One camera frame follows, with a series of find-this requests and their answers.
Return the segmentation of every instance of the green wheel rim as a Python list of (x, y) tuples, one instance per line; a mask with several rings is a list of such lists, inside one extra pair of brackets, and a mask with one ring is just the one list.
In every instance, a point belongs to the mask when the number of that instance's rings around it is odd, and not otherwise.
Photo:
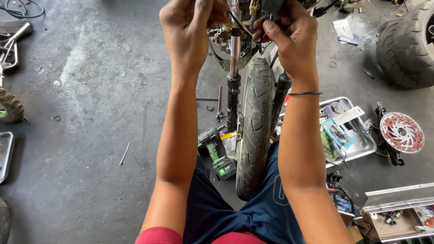
[(7, 116), (7, 110), (3, 106), (3, 104), (0, 103), (0, 118), (4, 118)]

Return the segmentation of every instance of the black tire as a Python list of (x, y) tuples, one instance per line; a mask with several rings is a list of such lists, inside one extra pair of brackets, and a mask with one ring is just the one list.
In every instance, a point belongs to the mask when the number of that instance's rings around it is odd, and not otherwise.
[(24, 107), (12, 93), (0, 87), (0, 122), (11, 123), (21, 121), (24, 117)]
[(243, 140), (235, 187), (243, 201), (250, 199), (263, 179), (270, 145), (272, 96), (270, 66), (265, 59), (255, 58), (247, 67)]
[(10, 214), (6, 202), (0, 198), (0, 244), (6, 244), (10, 233)]
[(408, 89), (434, 86), (434, 50), (428, 48), (426, 37), (433, 14), (434, 0), (427, 0), (391, 21), (380, 34), (378, 64), (393, 83)]

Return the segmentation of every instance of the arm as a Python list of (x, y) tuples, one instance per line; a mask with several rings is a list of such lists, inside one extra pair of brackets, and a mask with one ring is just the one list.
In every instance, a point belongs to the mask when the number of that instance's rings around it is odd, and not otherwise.
[[(293, 82), (292, 92), (319, 90), (316, 69), (318, 23), (296, 0), (282, 13), (258, 20), (279, 48), (279, 60)], [(354, 243), (326, 189), (326, 163), (319, 133), (319, 95), (292, 96), (286, 108), (278, 154), (282, 187), (306, 243)]]
[(221, 0), (172, 0), (160, 11), (172, 83), (157, 152), (157, 179), (141, 232), (168, 227), (184, 233), (197, 156), (196, 84), (208, 52), (206, 29), (228, 21), (226, 11)]

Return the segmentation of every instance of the concrete floor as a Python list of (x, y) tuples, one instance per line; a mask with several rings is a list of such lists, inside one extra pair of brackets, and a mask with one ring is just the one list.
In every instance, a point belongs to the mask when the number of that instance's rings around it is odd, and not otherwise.
[[(4, 82), (33, 123), (0, 125), (1, 131), (17, 137), (9, 178), (0, 186), (12, 215), (9, 243), (132, 244), (155, 182), (170, 88), (170, 61), (158, 19), (167, 0), (39, 2), (46, 16), (31, 20), (34, 33), (19, 43), (21, 67)], [(357, 38), (397, 9), (381, 0), (360, 4), (363, 12), (347, 17)], [(405, 8), (401, 10), (398, 13), (405, 14)], [(344, 165), (329, 171), (344, 175), (343, 186), (356, 204), (366, 191), (432, 182), (434, 89), (404, 91), (385, 82), (376, 64), (377, 31), (363, 41), (363, 52), (354, 47), (341, 53), (349, 44), (337, 42), (332, 21), (342, 18), (344, 14), (332, 9), (318, 19), (321, 100), (346, 96), (366, 112), (363, 119), (374, 117), (376, 102), (405, 113), (422, 127), (425, 148), (404, 155), (404, 167), (372, 154), (349, 161), (351, 171)], [(123, 49), (125, 44), (131, 52)], [(335, 69), (331, 61), (337, 63)], [(365, 69), (381, 78), (371, 79)], [(225, 108), (226, 75), (209, 56), (197, 96), (217, 97), (222, 86)], [(200, 131), (217, 126), (215, 112), (207, 111), (206, 104), (197, 105)], [(54, 116), (61, 121), (51, 120)], [(215, 185), (235, 209), (243, 205), (234, 178)]]

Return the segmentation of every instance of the brake rotor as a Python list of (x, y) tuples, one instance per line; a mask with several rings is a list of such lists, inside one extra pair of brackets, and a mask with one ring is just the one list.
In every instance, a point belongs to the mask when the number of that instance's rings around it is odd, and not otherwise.
[(377, 144), (376, 154), (384, 157), (390, 157), (387, 149), (382, 148), (381, 144), (384, 142), (383, 136), (380, 133), (380, 124), (376, 117), (370, 118), (365, 121), (365, 131), (371, 136), (374, 142)]
[(416, 121), (402, 113), (386, 114), (380, 121), (380, 131), (386, 142), (400, 152), (418, 152), (425, 143), (424, 133)]

